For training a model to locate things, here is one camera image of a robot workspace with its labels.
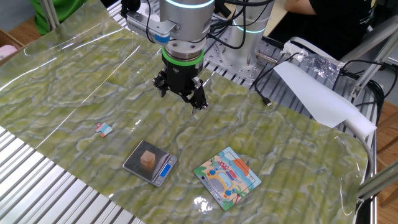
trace metal grating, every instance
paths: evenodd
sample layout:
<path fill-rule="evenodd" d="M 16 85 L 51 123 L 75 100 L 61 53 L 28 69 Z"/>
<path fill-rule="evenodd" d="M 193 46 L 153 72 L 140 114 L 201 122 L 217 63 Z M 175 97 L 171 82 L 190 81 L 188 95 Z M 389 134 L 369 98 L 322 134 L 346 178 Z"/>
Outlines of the metal grating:
<path fill-rule="evenodd" d="M 118 1 L 110 6 L 108 11 L 119 24 L 127 28 L 126 21 L 119 15 L 120 9 Z M 159 9 L 155 7 L 154 11 L 158 13 Z M 261 47 L 269 56 L 284 57 L 277 47 L 265 42 Z M 205 62 L 205 66 L 235 83 L 253 88 L 252 83 L 245 82 L 216 65 Z M 342 78 L 337 83 L 336 91 L 348 97 L 348 90 L 352 84 L 352 80 Z M 271 73 L 266 76 L 259 83 L 259 89 L 264 96 L 311 118 L 310 113 L 278 75 Z M 356 101 L 362 103 L 372 100 L 370 91 L 366 90 Z M 374 106 L 363 106 L 360 110 L 371 121 L 376 120 Z M 343 125 L 338 129 L 345 131 Z M 370 145 L 374 135 L 368 139 Z M 375 144 L 372 149 L 376 155 Z M 139 224 L 143 222 L 0 127 L 0 224 L 3 223 Z"/>

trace green marble mat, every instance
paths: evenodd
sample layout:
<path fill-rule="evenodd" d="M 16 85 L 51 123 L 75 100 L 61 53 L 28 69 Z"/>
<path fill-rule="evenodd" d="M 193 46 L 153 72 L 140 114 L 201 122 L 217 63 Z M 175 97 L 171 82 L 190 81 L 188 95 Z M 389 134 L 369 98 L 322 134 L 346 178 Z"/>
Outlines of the green marble mat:
<path fill-rule="evenodd" d="M 146 223 L 353 221 L 366 166 L 357 140 L 210 71 L 210 106 L 192 115 L 153 88 L 159 50 L 90 0 L 0 68 L 0 125 Z M 178 158 L 159 188 L 122 168 L 142 140 Z M 224 212 L 193 170 L 228 146 L 262 184 Z"/>

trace green fabric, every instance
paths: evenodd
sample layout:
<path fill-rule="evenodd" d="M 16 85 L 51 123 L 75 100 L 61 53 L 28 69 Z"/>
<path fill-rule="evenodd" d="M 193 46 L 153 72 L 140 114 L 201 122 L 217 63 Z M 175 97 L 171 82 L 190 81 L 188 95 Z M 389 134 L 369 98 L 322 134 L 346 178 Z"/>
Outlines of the green fabric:
<path fill-rule="evenodd" d="M 62 23 L 72 15 L 87 0 L 53 0 L 58 20 Z M 30 0 L 35 9 L 35 25 L 40 35 L 50 32 L 50 27 L 45 20 L 44 11 L 40 0 Z"/>

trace children's puzzle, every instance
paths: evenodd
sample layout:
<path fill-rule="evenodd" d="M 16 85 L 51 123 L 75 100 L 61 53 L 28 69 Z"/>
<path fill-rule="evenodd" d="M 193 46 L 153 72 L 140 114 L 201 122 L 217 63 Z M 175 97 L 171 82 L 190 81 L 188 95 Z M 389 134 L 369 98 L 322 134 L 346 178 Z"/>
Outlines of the children's puzzle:
<path fill-rule="evenodd" d="M 113 131 L 113 129 L 107 123 L 98 123 L 97 128 L 95 129 L 95 132 L 101 133 L 102 138 L 109 134 L 111 131 Z"/>
<path fill-rule="evenodd" d="M 196 168 L 194 173 L 225 211 L 261 183 L 230 147 Z"/>

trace blue led ring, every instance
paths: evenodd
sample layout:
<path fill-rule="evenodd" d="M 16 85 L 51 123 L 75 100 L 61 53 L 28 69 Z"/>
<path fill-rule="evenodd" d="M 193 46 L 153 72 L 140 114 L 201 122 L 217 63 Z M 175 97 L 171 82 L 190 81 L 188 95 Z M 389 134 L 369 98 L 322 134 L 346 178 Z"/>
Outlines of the blue led ring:
<path fill-rule="evenodd" d="M 237 28 L 239 28 L 241 31 L 244 31 L 244 29 L 241 28 L 240 26 L 238 26 L 238 25 L 235 23 L 235 21 L 233 21 L 233 22 L 234 22 L 234 24 L 236 25 Z M 266 29 L 266 28 L 264 28 L 264 29 L 262 29 L 262 30 L 259 30 L 259 31 L 250 31 L 250 30 L 246 30 L 246 32 L 247 32 L 247 33 L 250 33 L 250 34 L 258 34 L 258 33 L 260 33 L 260 32 L 263 32 L 265 29 Z"/>
<path fill-rule="evenodd" d="M 175 1 L 172 1 L 172 0 L 166 0 L 166 1 L 168 3 L 174 5 L 174 6 L 182 7 L 182 8 L 185 8 L 185 9 L 199 9 L 201 7 L 206 7 L 206 6 L 208 6 L 208 5 L 210 5 L 211 3 L 214 2 L 214 0 L 210 0 L 210 1 L 206 2 L 206 3 L 199 4 L 199 5 L 187 5 L 187 4 L 181 4 L 181 3 L 178 3 L 178 2 L 175 2 Z"/>

